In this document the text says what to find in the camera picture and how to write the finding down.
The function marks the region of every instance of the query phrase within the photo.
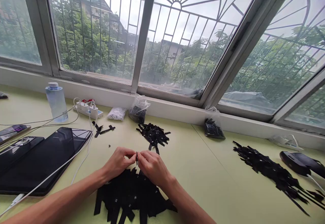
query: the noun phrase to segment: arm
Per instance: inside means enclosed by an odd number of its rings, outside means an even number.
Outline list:
[[[58,223],[86,197],[135,163],[136,152],[117,147],[108,162],[83,180],[62,189],[3,222],[4,224]]]
[[[185,223],[216,224],[170,174],[158,154],[141,151],[138,152],[138,159],[140,169],[170,198]]]

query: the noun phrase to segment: bottle cap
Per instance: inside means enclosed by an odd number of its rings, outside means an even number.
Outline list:
[[[53,87],[58,87],[58,86],[59,86],[59,84],[56,83],[56,82],[50,82],[50,83],[48,83],[48,85],[49,85],[49,87],[51,87],[51,88],[53,88]]]

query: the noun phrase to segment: small white bag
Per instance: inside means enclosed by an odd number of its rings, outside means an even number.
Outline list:
[[[122,107],[114,107],[107,115],[107,119],[123,121],[126,109]]]

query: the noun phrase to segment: light green desk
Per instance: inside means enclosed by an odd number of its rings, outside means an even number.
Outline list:
[[[0,85],[0,91],[8,93],[8,100],[0,100],[0,124],[19,124],[29,121],[39,121],[52,118],[45,94],[21,90]],[[67,99],[67,107],[73,106],[72,100]],[[136,131],[137,124],[127,116],[123,122],[106,119],[110,108],[99,106],[104,111],[104,117],[98,120],[104,129],[112,124],[116,127],[104,135],[94,138],[90,146],[90,154],[80,168],[75,181],[88,176],[99,169],[112,155],[117,146],[131,148],[135,151],[146,150],[149,143]],[[77,116],[75,111],[69,112],[69,121]],[[197,203],[218,223],[325,223],[325,211],[315,204],[301,206],[311,215],[303,214],[286,196],[275,188],[275,184],[261,174],[256,174],[249,166],[242,162],[233,151],[233,140],[243,146],[250,145],[264,155],[280,163],[279,153],[284,148],[275,146],[266,140],[226,132],[226,140],[210,139],[204,136],[202,127],[182,122],[146,116],[146,123],[153,123],[167,132],[170,131],[169,144],[160,147],[160,156],[170,172],[176,176],[184,189]],[[89,119],[80,115],[79,119],[68,125],[71,128],[90,129]],[[45,127],[31,133],[32,136],[48,137],[59,126]],[[67,170],[55,184],[50,194],[67,187],[86,154],[84,149],[69,165]],[[325,162],[321,152],[306,150],[310,157]],[[297,176],[302,187],[308,190],[317,189],[308,179]],[[325,187],[325,180],[316,177]],[[95,195],[87,198],[65,223],[107,223],[107,210],[102,204],[101,213],[93,215]],[[14,196],[0,196],[0,213],[13,201]],[[6,220],[26,207],[38,202],[38,198],[27,198],[14,209],[3,216],[0,221]],[[139,213],[133,223],[139,223]],[[148,223],[179,223],[177,213],[165,211],[156,218],[149,218]]]

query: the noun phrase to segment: plastic bag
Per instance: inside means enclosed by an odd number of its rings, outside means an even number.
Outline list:
[[[146,118],[147,108],[151,105],[144,99],[144,95],[135,95],[134,102],[129,111],[129,117],[136,123],[143,124]]]
[[[123,121],[126,109],[122,107],[114,107],[107,115],[107,119]]]
[[[207,137],[226,139],[221,129],[220,112],[215,107],[206,111],[204,132]]]

